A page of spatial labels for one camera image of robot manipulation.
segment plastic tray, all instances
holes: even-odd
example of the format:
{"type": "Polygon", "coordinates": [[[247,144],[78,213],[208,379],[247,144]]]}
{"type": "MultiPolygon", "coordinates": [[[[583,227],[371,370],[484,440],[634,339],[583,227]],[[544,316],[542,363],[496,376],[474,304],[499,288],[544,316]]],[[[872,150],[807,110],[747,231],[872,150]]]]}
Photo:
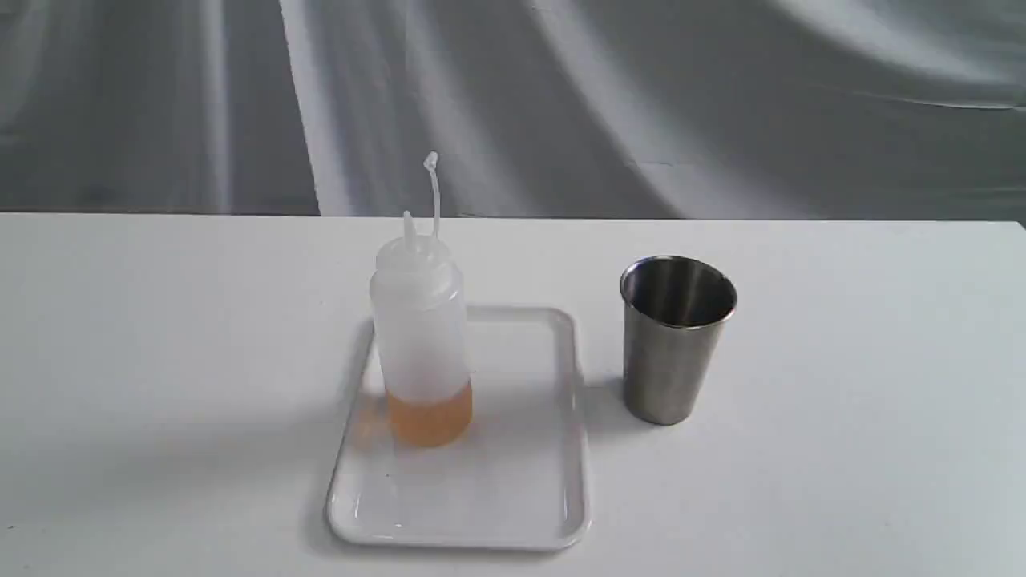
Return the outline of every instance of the plastic tray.
{"type": "Polygon", "coordinates": [[[474,418],[435,449],[392,436],[377,343],[328,494],[363,544],[555,550],[591,523],[574,320],[551,308],[470,307],[474,418]]]}

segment white table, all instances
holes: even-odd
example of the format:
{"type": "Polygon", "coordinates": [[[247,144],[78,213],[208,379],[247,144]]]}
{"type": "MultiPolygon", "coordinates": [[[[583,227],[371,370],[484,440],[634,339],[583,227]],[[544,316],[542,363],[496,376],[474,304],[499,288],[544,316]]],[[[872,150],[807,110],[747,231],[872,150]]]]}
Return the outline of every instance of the white table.
{"type": "Polygon", "coordinates": [[[594,523],[548,556],[322,518],[399,222],[0,216],[0,575],[1026,575],[1015,224],[445,221],[472,300],[579,324],[594,523]],[[631,419],[617,279],[737,283],[696,414],[631,419]]]}

